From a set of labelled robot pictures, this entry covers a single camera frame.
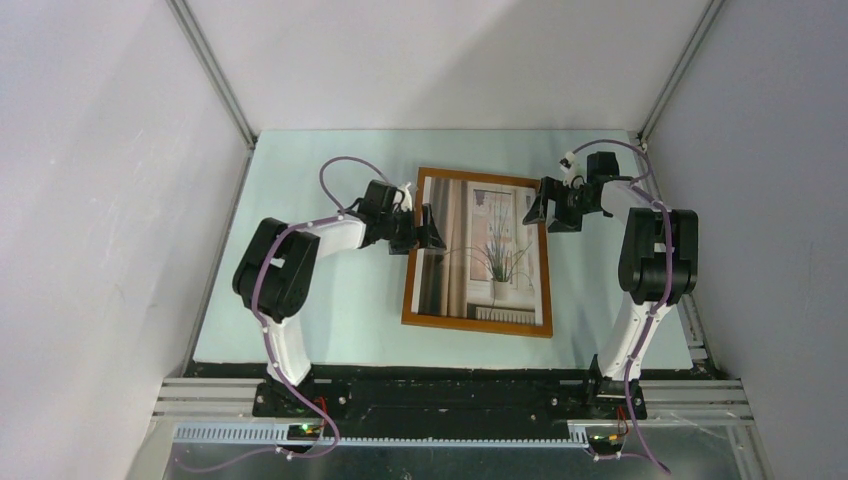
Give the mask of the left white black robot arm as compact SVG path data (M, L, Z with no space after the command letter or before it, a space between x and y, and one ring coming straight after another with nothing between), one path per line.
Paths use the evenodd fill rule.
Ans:
M265 218L258 225L232 280L233 291L259 323L268 372L283 383L278 404L304 416L316 403L299 312L306 303L316 263L330 255L386 241L392 255L443 250L432 207L417 208L409 186L380 180L333 216L300 224Z

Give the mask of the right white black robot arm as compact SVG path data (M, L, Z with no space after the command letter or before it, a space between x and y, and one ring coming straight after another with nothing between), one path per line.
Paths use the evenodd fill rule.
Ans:
M577 233L586 216L620 221L624 236L617 276L622 304L611 337L596 354L581 392L585 411L606 418L633 399L641 363L664 316L691 293L698 274L699 219L672 209L634 177L620 172L612 152L599 151L578 171L575 153L560 162L562 179L544 177L522 222L550 233Z

